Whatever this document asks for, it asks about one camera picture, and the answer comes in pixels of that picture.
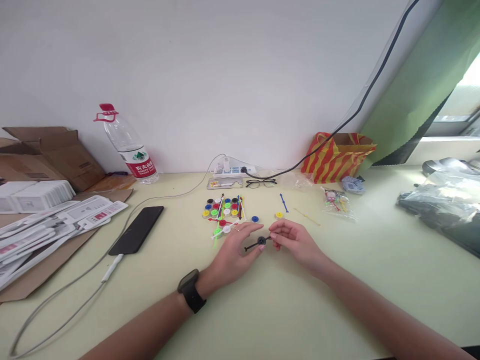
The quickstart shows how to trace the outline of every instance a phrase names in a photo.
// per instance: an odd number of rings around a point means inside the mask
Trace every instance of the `light green desk surface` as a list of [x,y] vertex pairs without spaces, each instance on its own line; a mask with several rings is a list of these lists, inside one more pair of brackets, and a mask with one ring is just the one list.
[[[179,194],[203,175],[164,174],[153,185],[134,185],[130,208],[102,227],[57,274],[25,300],[0,305],[0,359],[28,314],[48,295],[85,271],[111,245],[134,205],[148,197]],[[96,299],[60,335],[28,359],[77,359],[135,315],[177,288],[194,268],[203,269],[218,248],[213,222],[202,218],[209,198],[239,192],[246,214],[260,217],[268,234],[274,214],[290,210],[320,248],[376,291],[459,346],[480,344],[480,259],[396,207],[397,196],[424,177],[418,167],[377,167],[365,175],[364,195],[350,195],[359,221],[322,213],[319,185],[310,190],[278,187],[207,190],[205,184],[180,198],[147,206],[165,211],[139,253],[123,258]],[[321,223],[297,213],[306,213]],[[97,288],[112,263],[94,270],[57,296],[22,338],[27,349],[50,334]],[[376,359],[389,354],[338,302],[330,290],[271,243],[239,281],[218,291],[159,353],[157,359]]]

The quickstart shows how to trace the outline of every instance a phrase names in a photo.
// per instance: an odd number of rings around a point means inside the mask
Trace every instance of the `eyeglasses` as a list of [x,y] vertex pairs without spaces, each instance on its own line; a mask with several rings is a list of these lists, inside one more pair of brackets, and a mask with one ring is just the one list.
[[272,188],[275,186],[277,182],[275,179],[268,179],[268,180],[247,180],[246,181],[246,188],[256,189],[260,186],[260,184],[265,185],[267,188]]

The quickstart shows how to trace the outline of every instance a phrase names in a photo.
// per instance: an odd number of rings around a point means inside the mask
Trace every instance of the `blue plastic stick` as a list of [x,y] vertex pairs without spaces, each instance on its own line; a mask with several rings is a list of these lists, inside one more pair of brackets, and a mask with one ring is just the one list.
[[287,205],[285,205],[284,196],[282,194],[280,194],[280,197],[281,197],[281,202],[283,203],[283,206],[285,207],[285,211],[288,213],[289,210],[287,209]]

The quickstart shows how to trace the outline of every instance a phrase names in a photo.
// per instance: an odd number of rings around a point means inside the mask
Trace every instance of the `black watch strap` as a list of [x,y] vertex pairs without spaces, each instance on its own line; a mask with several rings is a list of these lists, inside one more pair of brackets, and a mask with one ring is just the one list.
[[199,310],[205,305],[207,300],[203,300],[202,297],[200,296],[199,292],[197,291],[197,288],[195,287],[195,283],[189,282],[186,283],[182,288],[181,288],[181,293],[185,297],[185,301],[192,309],[193,313],[196,314],[199,312]]

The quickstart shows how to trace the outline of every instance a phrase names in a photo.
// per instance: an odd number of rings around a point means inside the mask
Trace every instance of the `red and yellow striped bag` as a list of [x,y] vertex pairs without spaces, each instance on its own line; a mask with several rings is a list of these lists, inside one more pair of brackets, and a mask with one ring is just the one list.
[[[317,132],[307,154],[315,150],[326,138],[327,132]],[[337,183],[346,176],[354,177],[365,157],[375,151],[372,139],[359,133],[338,133],[320,150],[306,158],[302,173],[313,174],[315,184]]]

